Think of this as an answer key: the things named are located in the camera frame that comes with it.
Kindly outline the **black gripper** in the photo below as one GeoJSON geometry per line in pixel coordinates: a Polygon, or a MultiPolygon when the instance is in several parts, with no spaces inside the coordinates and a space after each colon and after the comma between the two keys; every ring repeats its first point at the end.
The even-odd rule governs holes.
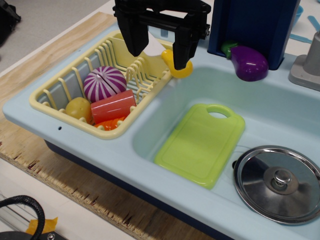
{"type": "Polygon", "coordinates": [[[211,6],[202,0],[116,0],[114,16],[128,51],[137,57],[149,44],[148,26],[175,32],[173,62],[186,68],[199,39],[209,35],[211,6]]]}

